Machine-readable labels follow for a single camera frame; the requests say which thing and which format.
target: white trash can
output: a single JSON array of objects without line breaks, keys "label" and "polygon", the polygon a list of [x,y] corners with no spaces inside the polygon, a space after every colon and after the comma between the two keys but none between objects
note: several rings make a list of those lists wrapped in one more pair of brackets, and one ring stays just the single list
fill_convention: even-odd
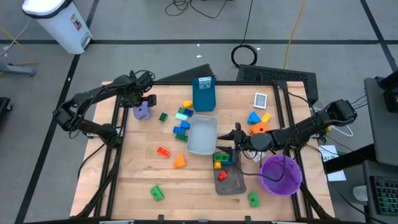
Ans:
[{"label": "white trash can", "polygon": [[25,0],[22,11],[70,54],[83,53],[93,38],[72,0]]}]

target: red lego block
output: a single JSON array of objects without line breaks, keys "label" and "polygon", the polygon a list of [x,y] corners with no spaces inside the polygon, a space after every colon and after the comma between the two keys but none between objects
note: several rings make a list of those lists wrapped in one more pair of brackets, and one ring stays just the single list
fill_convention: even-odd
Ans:
[{"label": "red lego block", "polygon": [[221,171],[221,173],[218,174],[218,180],[219,180],[219,181],[223,181],[223,180],[225,180],[225,178],[227,178],[227,177],[228,177],[228,174],[227,174],[227,172],[225,172],[225,171]]},{"label": "red lego block", "polygon": [[170,152],[167,149],[164,149],[162,147],[157,148],[157,153],[164,156],[166,159],[169,158],[169,156],[170,156]]}]

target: wooden table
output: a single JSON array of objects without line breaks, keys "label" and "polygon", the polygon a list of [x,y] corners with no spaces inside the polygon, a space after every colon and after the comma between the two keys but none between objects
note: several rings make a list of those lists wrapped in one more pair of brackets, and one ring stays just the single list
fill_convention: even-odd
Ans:
[{"label": "wooden table", "polygon": [[[291,93],[306,98],[302,82],[288,82],[288,87]],[[288,126],[283,92],[279,91]],[[253,107],[255,92],[268,95],[266,110]],[[159,214],[163,214],[166,220],[243,220],[245,215],[250,215],[252,220],[295,220],[291,197],[277,197],[265,192],[255,176],[244,176],[247,187],[244,194],[220,196],[216,193],[211,157],[187,152],[186,144],[176,140],[173,134],[173,127],[180,124],[180,120],[174,117],[178,108],[182,101],[192,99],[191,86],[155,85],[149,94],[157,95],[157,105],[152,109],[150,120],[136,120],[129,110],[112,219],[156,220]],[[115,98],[110,98],[97,104],[94,122],[111,122],[114,101]],[[216,116],[218,135],[229,133],[235,122],[240,122],[248,133],[250,125],[247,120],[252,111],[259,116],[270,113],[270,129],[280,128],[272,86],[218,85],[216,101],[214,111],[195,114]],[[310,116],[306,102],[293,96],[290,102],[295,122]],[[164,123],[159,121],[161,113],[169,115]],[[101,144],[98,138],[88,140],[85,157]],[[314,140],[309,144],[318,147]],[[159,146],[171,151],[170,158],[165,159],[156,153]],[[232,146],[232,142],[217,140],[217,146]],[[80,212],[98,188],[104,152],[101,151],[82,169],[71,215]],[[173,163],[180,152],[184,154],[187,165],[174,169]],[[319,152],[308,147],[301,153],[308,189],[326,212],[334,216]],[[244,171],[253,173],[259,170],[259,164],[242,158]],[[163,191],[163,200],[156,202],[153,199],[150,190],[154,185]],[[260,207],[250,207],[248,193],[251,192],[257,192]],[[301,214],[305,217],[301,192],[298,192],[298,198]],[[104,214],[107,201],[106,192],[101,214]]]}]

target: orange triangle block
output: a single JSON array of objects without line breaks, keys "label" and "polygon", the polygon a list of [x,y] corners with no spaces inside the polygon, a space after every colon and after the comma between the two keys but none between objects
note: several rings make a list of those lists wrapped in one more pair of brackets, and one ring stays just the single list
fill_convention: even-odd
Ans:
[{"label": "orange triangle block", "polygon": [[174,162],[174,168],[180,168],[185,166],[184,155],[180,153],[177,157],[177,160]]}]

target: green block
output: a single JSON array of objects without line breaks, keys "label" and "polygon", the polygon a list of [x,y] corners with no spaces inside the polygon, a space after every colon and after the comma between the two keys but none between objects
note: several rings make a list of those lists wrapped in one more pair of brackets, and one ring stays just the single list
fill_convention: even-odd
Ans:
[{"label": "green block", "polygon": [[185,136],[183,134],[176,134],[175,138],[180,140],[180,141],[183,141],[183,142],[187,142],[188,141],[188,136]]},{"label": "green block", "polygon": [[162,113],[162,114],[160,115],[159,120],[160,120],[160,121],[165,121],[166,119],[167,119],[167,114]]},{"label": "green block", "polygon": [[260,207],[260,201],[259,201],[259,197],[257,196],[257,193],[253,192],[253,193],[250,193],[248,196],[249,196],[249,200],[250,200],[250,206]]},{"label": "green block", "polygon": [[164,198],[162,191],[159,189],[157,185],[155,185],[152,190],[150,190],[150,194],[154,196],[155,201],[161,200]]},{"label": "green block", "polygon": [[214,161],[228,162],[229,155],[227,153],[216,153],[214,154]]},{"label": "green block", "polygon": [[185,109],[184,109],[184,108],[180,108],[180,109],[178,109],[178,113],[180,113],[180,114],[184,114],[184,111],[185,111]]}]

